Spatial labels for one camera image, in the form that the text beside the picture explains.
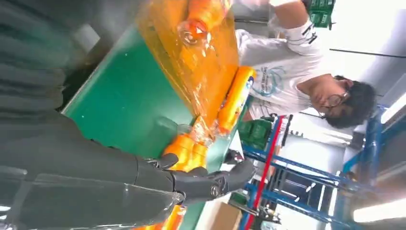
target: green workbench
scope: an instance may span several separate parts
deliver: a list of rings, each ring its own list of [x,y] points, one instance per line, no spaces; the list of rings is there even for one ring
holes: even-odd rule
[[[177,124],[193,117],[155,62],[135,26],[66,106],[63,113],[87,138],[145,158],[157,158],[177,134]],[[220,168],[231,140],[218,139],[207,169]],[[181,230],[193,230],[204,203],[190,206]]]

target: robotic hand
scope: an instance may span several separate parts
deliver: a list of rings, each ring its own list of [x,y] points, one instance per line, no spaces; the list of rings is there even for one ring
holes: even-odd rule
[[[184,196],[184,200],[179,203],[182,206],[213,200],[243,188],[255,173],[250,161],[238,163],[229,172],[216,171],[210,174],[203,167],[194,168],[190,172],[168,170],[178,162],[175,154],[164,155],[158,160],[149,159],[147,162],[171,175],[173,191]]]

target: plastic wrap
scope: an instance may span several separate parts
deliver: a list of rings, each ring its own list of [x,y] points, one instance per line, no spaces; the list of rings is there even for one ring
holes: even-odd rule
[[[195,2],[199,5],[208,2],[205,10],[212,11],[209,16],[218,20],[219,16],[214,13],[219,8],[210,5],[210,0]],[[212,127],[238,67],[234,17],[229,11],[218,25],[210,25],[211,30],[202,42],[187,45],[180,37],[179,26],[189,19],[190,10],[193,10],[189,3],[187,0],[149,1],[136,21],[172,87],[192,113],[201,117],[202,136],[199,138],[213,137],[210,134]]]
[[[2,166],[0,188],[0,229],[9,230],[152,225],[166,220],[183,199],[132,184],[58,175],[40,174],[28,181],[26,171]]]

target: printed logo on shirt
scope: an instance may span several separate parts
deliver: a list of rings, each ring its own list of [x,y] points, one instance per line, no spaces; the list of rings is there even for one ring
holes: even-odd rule
[[[268,68],[266,66],[257,69],[257,75],[261,76],[260,86],[252,87],[254,92],[263,97],[271,97],[283,90],[282,77],[286,71],[282,66]]]

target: orange bottle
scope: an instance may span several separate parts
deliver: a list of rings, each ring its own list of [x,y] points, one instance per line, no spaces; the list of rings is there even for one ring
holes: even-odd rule
[[[189,134],[180,134],[169,146],[166,147],[163,153],[164,155],[173,153],[179,159],[179,161],[171,167],[172,170],[188,171],[191,169],[190,161],[194,144],[195,142]]]
[[[190,0],[189,15],[178,27],[182,40],[194,45],[207,40],[208,33],[218,26],[231,8],[231,0]]]
[[[226,103],[217,115],[221,135],[228,135],[235,126],[255,77],[256,72],[253,68],[246,66],[238,68],[228,92]]]
[[[206,155],[208,147],[203,143],[196,143],[193,146],[192,152],[192,168],[204,167],[206,168]]]

